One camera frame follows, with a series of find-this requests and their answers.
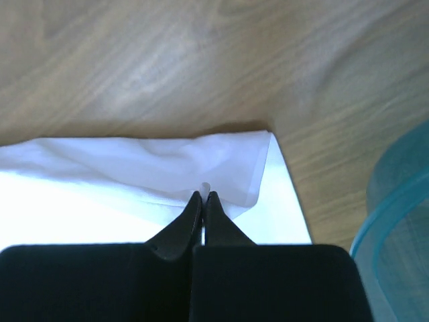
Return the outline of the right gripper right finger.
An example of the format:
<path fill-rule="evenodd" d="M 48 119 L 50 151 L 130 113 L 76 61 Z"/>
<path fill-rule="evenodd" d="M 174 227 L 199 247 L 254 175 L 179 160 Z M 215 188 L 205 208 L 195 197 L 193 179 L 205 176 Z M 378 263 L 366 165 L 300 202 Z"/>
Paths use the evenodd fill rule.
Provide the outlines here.
<path fill-rule="evenodd" d="M 372 321 L 354 260 L 332 245 L 253 243 L 208 196 L 193 251 L 193 321 Z"/>

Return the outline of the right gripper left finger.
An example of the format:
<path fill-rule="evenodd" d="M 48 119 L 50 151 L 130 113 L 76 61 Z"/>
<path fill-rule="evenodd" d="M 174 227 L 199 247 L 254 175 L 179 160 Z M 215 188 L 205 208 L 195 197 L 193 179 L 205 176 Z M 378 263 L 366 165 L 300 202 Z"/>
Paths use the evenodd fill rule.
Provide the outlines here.
<path fill-rule="evenodd" d="M 187 321 L 202 198 L 144 243 L 1 252 L 2 321 Z"/>

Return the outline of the white t shirt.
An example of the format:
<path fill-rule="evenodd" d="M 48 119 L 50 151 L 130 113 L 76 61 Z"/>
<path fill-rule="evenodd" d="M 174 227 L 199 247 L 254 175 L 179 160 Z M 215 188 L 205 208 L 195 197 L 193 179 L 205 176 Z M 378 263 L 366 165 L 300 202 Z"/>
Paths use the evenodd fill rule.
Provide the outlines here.
<path fill-rule="evenodd" d="M 38 138 L 1 148 L 1 247 L 145 242 L 194 192 L 257 244 L 309 244 L 268 131 L 194 139 Z"/>

